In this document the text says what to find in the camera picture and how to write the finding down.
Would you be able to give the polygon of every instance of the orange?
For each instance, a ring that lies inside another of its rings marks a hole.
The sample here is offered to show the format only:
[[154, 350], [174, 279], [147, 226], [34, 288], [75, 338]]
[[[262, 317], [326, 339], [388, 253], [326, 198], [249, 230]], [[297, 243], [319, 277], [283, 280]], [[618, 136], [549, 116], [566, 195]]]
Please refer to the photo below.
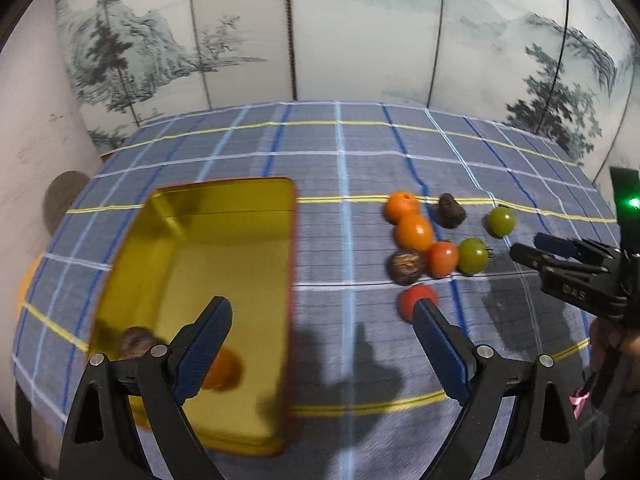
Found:
[[213, 359], [202, 387], [205, 390], [230, 390], [238, 386], [242, 377], [242, 362], [232, 350], [222, 347]]
[[20, 309], [22, 308], [22, 304], [27, 301], [27, 291], [29, 290], [33, 275], [36, 273], [38, 265], [40, 264], [40, 260], [43, 256], [44, 253], [38, 256], [20, 279], [20, 285], [18, 286], [18, 317], [20, 317]]
[[438, 306], [438, 297], [434, 290], [427, 285], [414, 285], [408, 288], [398, 297], [398, 314], [407, 323], [411, 323], [414, 317], [414, 306], [418, 300], [428, 298]]
[[413, 193], [396, 191], [386, 201], [384, 211], [385, 218], [392, 224], [397, 224], [405, 215], [418, 214], [420, 203]]
[[400, 219], [394, 236], [396, 243], [403, 249], [423, 253], [433, 244], [433, 227], [424, 216], [409, 214]]
[[449, 276], [458, 266], [458, 247], [451, 242], [436, 242], [429, 248], [429, 274], [433, 278]]

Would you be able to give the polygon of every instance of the table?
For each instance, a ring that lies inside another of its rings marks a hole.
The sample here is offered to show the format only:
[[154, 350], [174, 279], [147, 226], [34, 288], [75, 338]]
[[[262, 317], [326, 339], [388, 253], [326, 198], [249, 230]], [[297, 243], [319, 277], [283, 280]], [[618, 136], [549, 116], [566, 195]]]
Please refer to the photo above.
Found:
[[[296, 436], [277, 458], [217, 455], [229, 478], [419, 478], [437, 452], [459, 407], [394, 308], [402, 288], [385, 273], [395, 247], [380, 211], [398, 189], [423, 197], [425, 208], [443, 192], [463, 199], [466, 221], [436, 236], [478, 236], [494, 248], [481, 275], [422, 280], [446, 317], [503, 356], [551, 354], [569, 388], [580, 384], [589, 316], [543, 296], [538, 277], [508, 256], [509, 244], [530, 244], [537, 232], [619, 239], [606, 203], [556, 144], [424, 108], [259, 104], [140, 128], [63, 219], [27, 294], [13, 354], [18, 383], [53, 428], [63, 431], [105, 277], [146, 197], [173, 184], [270, 175], [294, 179], [299, 193]], [[498, 203], [518, 211], [504, 240], [481, 224]], [[491, 465], [484, 460], [477, 473]]]

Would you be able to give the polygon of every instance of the metal screw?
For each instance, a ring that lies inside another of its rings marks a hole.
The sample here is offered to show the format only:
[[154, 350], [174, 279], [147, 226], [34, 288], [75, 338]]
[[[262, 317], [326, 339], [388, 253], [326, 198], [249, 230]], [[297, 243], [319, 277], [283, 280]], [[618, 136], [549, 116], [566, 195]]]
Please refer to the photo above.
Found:
[[540, 364], [551, 368], [554, 365], [554, 359], [550, 355], [542, 354], [540, 357]]
[[102, 361], [104, 361], [104, 354], [94, 354], [94, 355], [91, 356], [91, 359], [89, 359], [89, 362], [93, 366], [97, 366], [97, 365], [101, 364]]
[[494, 349], [487, 345], [480, 345], [477, 352], [480, 357], [484, 357], [486, 359], [493, 357], [494, 355]]
[[156, 345], [151, 349], [153, 357], [162, 357], [164, 354], [166, 354], [166, 346], [164, 345]]

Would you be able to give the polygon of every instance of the red tomato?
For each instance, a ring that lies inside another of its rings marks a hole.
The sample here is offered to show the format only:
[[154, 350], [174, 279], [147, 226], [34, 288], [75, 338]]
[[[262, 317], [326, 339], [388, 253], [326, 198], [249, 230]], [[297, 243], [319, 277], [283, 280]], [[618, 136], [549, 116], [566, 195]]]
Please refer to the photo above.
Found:
[[436, 242], [429, 248], [428, 260], [431, 277], [449, 276], [458, 266], [458, 247], [451, 242]]
[[398, 297], [398, 314], [407, 323], [411, 323], [414, 317], [414, 306], [418, 300], [428, 298], [438, 306], [438, 297], [435, 291], [427, 285], [414, 285], [408, 288]]

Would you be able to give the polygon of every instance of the tree painting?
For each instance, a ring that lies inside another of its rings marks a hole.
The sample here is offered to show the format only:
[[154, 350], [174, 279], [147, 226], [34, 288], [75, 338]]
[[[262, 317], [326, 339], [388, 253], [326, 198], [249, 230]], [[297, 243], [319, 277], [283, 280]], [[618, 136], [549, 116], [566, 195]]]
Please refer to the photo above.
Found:
[[200, 33], [200, 47], [202, 61], [206, 66], [216, 66], [226, 52], [236, 52], [244, 43], [235, 31], [238, 30], [240, 16], [223, 16], [218, 20], [220, 24], [212, 31], [203, 30]]
[[126, 126], [123, 126], [121, 124], [115, 129], [112, 134], [108, 134], [104, 130], [96, 128], [95, 130], [88, 131], [89, 138], [96, 148], [105, 146], [108, 150], [117, 150], [120, 146], [122, 146], [124, 141], [127, 140], [127, 135], [120, 133], [120, 131], [125, 128]]
[[122, 73], [129, 63], [122, 54], [132, 47], [133, 43], [120, 41], [119, 35], [110, 30], [99, 15], [95, 19], [95, 30], [89, 37], [95, 38], [95, 43], [87, 50], [87, 57], [96, 65], [89, 71], [86, 83], [107, 83], [110, 93], [107, 108], [124, 110], [129, 105], [129, 100], [122, 87]]
[[[577, 83], [572, 88], [563, 83], [562, 63], [558, 66], [558, 62], [535, 43], [532, 48], [525, 47], [525, 51], [540, 65], [537, 76], [524, 80], [532, 99], [528, 103], [518, 99], [516, 104], [507, 105], [510, 114], [505, 124], [530, 132], [535, 132], [540, 125], [540, 136], [557, 142], [573, 160], [581, 160], [593, 151], [594, 145], [589, 139], [602, 136], [593, 107], [596, 95]], [[554, 85], [556, 72], [558, 78]]]

